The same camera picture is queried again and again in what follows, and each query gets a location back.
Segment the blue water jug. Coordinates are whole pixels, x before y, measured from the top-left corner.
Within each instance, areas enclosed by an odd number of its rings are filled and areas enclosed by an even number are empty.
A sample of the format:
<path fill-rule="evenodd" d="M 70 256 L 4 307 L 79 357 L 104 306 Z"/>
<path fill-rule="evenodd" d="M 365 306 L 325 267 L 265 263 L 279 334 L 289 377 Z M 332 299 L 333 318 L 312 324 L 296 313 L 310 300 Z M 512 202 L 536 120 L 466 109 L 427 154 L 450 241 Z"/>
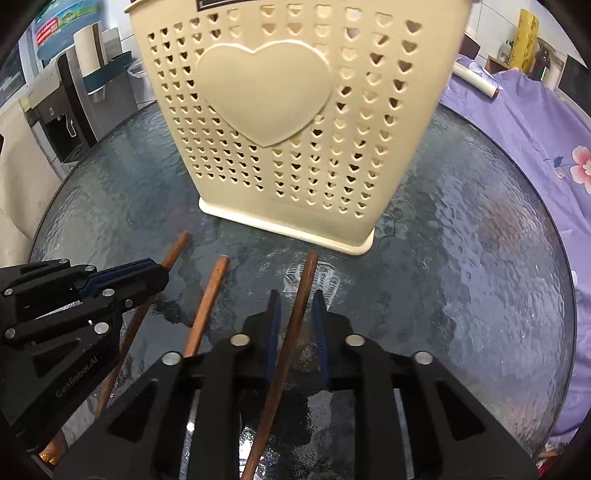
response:
<path fill-rule="evenodd" d="M 87 25 L 102 22 L 103 18 L 102 1 L 51 1 L 33 22 L 38 59 L 48 63 L 73 44 L 73 35 L 78 30 Z"/>

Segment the brown wooden chopstick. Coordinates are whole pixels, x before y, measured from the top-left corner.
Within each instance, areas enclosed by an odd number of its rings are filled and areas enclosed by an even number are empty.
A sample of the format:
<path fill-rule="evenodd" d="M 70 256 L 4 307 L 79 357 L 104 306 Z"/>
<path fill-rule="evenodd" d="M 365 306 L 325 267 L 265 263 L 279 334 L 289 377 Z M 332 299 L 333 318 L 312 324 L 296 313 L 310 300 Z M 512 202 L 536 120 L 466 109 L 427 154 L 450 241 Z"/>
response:
<path fill-rule="evenodd" d="M 191 238 L 190 233 L 186 230 L 183 230 L 179 234 L 178 238 L 176 239 L 174 244 L 170 247 L 170 249 L 168 250 L 166 256 L 164 257 L 164 259 L 161 263 L 163 268 L 165 268 L 167 271 L 170 271 L 172 269 L 172 267 L 176 263 L 176 260 L 179 258 L 179 256 L 183 252 L 185 246 L 189 242 L 190 238 Z M 117 365 L 115 366 L 115 368 L 111 371 L 111 373 L 106 377 L 106 379 L 103 382 L 103 385 L 101 387 L 101 393 L 98 398 L 98 403 L 97 403 L 97 407 L 96 407 L 95 414 L 94 414 L 95 419 L 98 419 L 100 417 L 100 415 L 102 414 L 102 412 L 106 409 L 106 407 L 108 405 L 110 395 L 113 391 L 113 388 L 114 388 L 114 385 L 115 385 L 116 380 L 118 378 L 118 375 L 120 373 L 120 370 L 124 364 L 124 361 L 125 361 L 127 354 L 130 350 L 130 347 L 135 339 L 135 336 L 136 336 L 145 316 L 147 315 L 151 304 L 153 303 L 153 300 L 154 300 L 154 296 L 150 297 L 146 303 L 137 307 L 133 312 L 131 320 L 129 321 L 129 323 L 127 325 L 127 329 L 126 329 L 123 339 L 122 339 L 122 343 L 120 346 L 120 353 L 119 353 L 119 361 L 118 361 Z"/>
<path fill-rule="evenodd" d="M 228 269 L 228 265 L 228 256 L 219 255 L 217 257 L 185 344 L 183 352 L 184 358 L 197 354 L 201 340 L 204 337 L 205 327 L 207 326 L 209 316 L 211 316 L 211 311 L 219 290 L 221 289 L 221 283 L 226 270 Z"/>
<path fill-rule="evenodd" d="M 290 370 L 291 357 L 293 357 L 294 348 L 297 346 L 297 339 L 298 335 L 300 335 L 305 309 L 307 309 L 308 297 L 311 293 L 317 264 L 318 253 L 316 251 L 309 251 L 304 262 L 301 280 L 298 283 L 294 306 L 290 312 L 290 321 L 288 321 L 287 331 L 283 338 L 283 344 L 281 345 L 279 360 L 276 363 L 276 373 L 274 373 L 273 381 L 270 383 L 270 389 L 266 395 L 262 415 L 260 415 L 256 436 L 252 442 L 242 476 L 240 476 L 242 480 L 252 480 L 254 478 L 256 468 L 259 466 L 260 457 L 262 457 L 264 449 L 266 449 L 266 442 L 269 439 L 273 420 L 276 416 L 277 408 L 280 405 L 280 398 L 287 384 L 287 374 L 288 370 Z"/>

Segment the white microwave oven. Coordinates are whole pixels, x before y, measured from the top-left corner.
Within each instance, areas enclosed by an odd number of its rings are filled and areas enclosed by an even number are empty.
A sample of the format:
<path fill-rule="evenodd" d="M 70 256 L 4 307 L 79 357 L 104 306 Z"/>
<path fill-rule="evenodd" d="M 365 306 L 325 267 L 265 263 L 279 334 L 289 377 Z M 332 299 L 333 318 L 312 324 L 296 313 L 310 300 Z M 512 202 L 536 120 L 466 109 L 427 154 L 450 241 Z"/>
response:
<path fill-rule="evenodd" d="M 578 60 L 568 55 L 557 90 L 570 99 L 587 116 L 591 113 L 590 71 Z"/>

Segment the water dispenser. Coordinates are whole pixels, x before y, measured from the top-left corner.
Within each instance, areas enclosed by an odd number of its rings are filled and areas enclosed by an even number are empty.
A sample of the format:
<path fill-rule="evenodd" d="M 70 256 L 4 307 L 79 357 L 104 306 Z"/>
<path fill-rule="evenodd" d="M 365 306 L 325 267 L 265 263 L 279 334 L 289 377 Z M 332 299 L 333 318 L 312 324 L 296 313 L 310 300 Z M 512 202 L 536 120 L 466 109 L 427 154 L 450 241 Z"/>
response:
<path fill-rule="evenodd" d="M 30 125 L 38 126 L 62 164 L 80 161 L 111 130 L 135 114 L 128 67 L 130 51 L 122 49 L 119 31 L 101 33 L 106 64 L 83 76 L 76 49 L 59 52 L 39 73 L 29 90 Z"/>

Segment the white lidded pan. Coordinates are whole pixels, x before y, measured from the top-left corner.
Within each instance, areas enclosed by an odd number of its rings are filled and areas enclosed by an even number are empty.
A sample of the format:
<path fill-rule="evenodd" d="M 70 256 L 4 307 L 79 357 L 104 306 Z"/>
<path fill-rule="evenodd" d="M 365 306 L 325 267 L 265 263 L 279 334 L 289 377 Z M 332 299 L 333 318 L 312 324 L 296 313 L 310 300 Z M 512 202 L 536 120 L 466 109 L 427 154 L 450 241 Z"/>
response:
<path fill-rule="evenodd" d="M 470 62 L 467 66 L 455 62 L 452 72 L 491 99 L 496 99 L 500 93 L 497 80 L 476 62 Z"/>

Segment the paper cup holder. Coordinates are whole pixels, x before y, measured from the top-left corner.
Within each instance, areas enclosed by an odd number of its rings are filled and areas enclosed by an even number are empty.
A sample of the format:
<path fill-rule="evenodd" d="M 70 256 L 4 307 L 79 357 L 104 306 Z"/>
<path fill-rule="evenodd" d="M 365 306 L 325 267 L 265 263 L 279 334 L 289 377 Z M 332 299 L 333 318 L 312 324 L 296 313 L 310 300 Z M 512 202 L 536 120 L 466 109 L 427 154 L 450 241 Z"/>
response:
<path fill-rule="evenodd" d="M 73 34 L 74 48 L 86 94 L 94 103 L 106 97 L 106 85 L 124 73 L 132 63 L 130 51 L 107 58 L 102 25 L 95 22 Z"/>

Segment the beige plastic utensil holder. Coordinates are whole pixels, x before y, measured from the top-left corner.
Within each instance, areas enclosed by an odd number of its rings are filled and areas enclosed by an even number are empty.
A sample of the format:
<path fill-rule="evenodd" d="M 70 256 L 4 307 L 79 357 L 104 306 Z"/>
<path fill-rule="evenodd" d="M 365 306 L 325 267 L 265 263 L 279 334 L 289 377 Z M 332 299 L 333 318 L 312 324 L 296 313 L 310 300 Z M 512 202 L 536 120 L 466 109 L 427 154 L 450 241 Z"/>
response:
<path fill-rule="evenodd" d="M 448 84 L 472 5 L 134 1 L 206 214 L 362 255 Z"/>

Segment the purple floral cloth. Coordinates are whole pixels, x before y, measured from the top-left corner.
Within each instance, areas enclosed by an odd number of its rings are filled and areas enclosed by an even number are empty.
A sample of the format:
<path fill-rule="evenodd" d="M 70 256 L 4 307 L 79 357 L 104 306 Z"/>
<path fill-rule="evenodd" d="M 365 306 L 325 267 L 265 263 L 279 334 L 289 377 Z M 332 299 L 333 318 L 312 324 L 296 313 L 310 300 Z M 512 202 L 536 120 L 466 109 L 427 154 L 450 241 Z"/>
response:
<path fill-rule="evenodd" d="M 493 139 L 541 195 L 566 248 L 575 288 L 577 340 L 569 391 L 552 443 L 572 440 L 590 409 L 590 128 L 543 83 L 517 70 L 496 77 L 490 99 L 452 77 L 442 103 Z"/>

